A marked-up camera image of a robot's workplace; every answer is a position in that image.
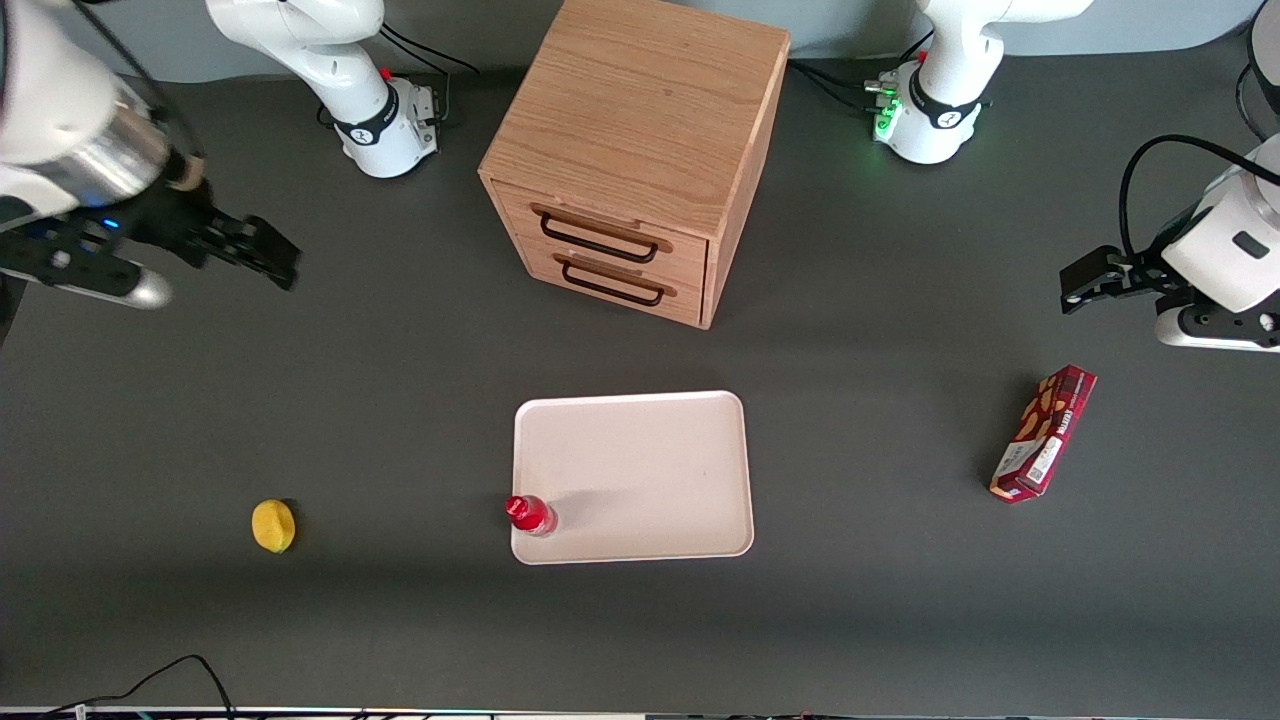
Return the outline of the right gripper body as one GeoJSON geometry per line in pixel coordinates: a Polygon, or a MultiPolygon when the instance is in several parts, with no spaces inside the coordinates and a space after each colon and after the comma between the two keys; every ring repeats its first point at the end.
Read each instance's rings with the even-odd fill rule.
{"type": "Polygon", "coordinates": [[[116,255],[120,222],[50,179],[3,167],[3,259],[28,281],[140,281],[141,265],[116,255]]]}

